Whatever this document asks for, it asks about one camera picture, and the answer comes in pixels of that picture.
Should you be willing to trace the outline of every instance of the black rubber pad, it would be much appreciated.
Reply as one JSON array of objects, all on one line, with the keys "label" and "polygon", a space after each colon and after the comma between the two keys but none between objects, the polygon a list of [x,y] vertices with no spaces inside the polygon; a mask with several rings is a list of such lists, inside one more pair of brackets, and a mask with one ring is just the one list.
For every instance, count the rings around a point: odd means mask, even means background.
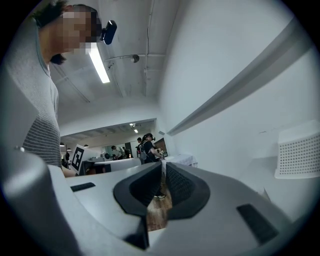
[{"label": "black rubber pad", "polygon": [[236,209],[260,245],[270,241],[278,235],[278,231],[251,204],[244,204],[238,206]]},{"label": "black rubber pad", "polygon": [[92,187],[95,187],[96,185],[93,184],[92,182],[88,182],[88,183],[84,183],[84,184],[79,184],[79,185],[75,185],[75,186],[71,186],[71,190],[73,192],[77,192],[77,191],[80,191],[80,190],[86,190],[86,189],[89,189],[89,188],[92,188]]}]

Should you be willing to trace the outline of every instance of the ceiling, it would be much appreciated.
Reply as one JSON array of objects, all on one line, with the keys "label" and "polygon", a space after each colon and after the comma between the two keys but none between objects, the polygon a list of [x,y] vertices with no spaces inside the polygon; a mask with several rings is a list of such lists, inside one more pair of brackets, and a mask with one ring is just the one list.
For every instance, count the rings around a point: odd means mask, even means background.
[{"label": "ceiling", "polygon": [[[50,64],[51,77],[59,92],[59,110],[65,111],[68,107],[83,106],[100,99],[154,97],[179,2],[69,0],[69,4],[86,4],[97,9],[102,26],[114,20],[117,31],[111,45],[98,43],[110,83],[101,82],[88,54],[67,53],[63,65]],[[132,63],[128,57],[108,60],[133,54],[142,55],[137,63]]]},{"label": "ceiling", "polygon": [[71,143],[75,144],[78,143],[81,140],[93,138],[97,136],[102,135],[113,135],[113,134],[122,134],[122,133],[128,133],[132,132],[132,134],[135,134],[134,129],[137,129],[139,132],[150,132],[151,128],[154,125],[154,121],[145,121],[145,122],[135,122],[135,127],[131,128],[131,126],[126,124],[120,124],[115,126],[109,126],[109,127],[102,127],[97,128],[93,130],[87,130],[79,133],[70,134],[67,136],[61,137],[61,142],[63,143]]}]

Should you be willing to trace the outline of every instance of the white tablecloth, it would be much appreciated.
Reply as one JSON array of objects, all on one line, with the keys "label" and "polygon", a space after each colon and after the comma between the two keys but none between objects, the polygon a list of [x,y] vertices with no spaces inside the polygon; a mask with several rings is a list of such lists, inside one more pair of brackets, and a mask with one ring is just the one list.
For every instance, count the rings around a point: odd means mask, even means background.
[{"label": "white tablecloth", "polygon": [[178,163],[186,166],[198,167],[198,162],[196,158],[191,154],[178,154],[173,156],[168,156],[162,162],[162,172],[166,175],[166,165],[167,162]]}]

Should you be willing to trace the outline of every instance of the sneaker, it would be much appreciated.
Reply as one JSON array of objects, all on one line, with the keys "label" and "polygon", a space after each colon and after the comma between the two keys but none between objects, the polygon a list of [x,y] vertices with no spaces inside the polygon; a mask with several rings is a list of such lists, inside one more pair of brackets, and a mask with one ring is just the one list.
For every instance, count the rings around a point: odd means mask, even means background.
[{"label": "sneaker", "polygon": [[166,195],[162,194],[162,193],[154,196],[154,198],[165,198],[165,197],[166,197]]}]

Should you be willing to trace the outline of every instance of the fluorescent light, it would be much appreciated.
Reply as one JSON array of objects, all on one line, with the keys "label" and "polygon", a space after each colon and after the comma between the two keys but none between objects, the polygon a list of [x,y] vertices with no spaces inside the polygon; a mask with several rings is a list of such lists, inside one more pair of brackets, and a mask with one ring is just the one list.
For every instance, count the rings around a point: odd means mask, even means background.
[{"label": "fluorescent light", "polygon": [[95,67],[95,70],[97,71],[102,83],[103,84],[109,83],[110,79],[107,75],[106,69],[104,67],[100,53],[98,51],[97,43],[95,43],[95,45],[92,46],[92,48],[89,52],[89,55],[91,57],[91,60],[92,60],[93,65]]}]

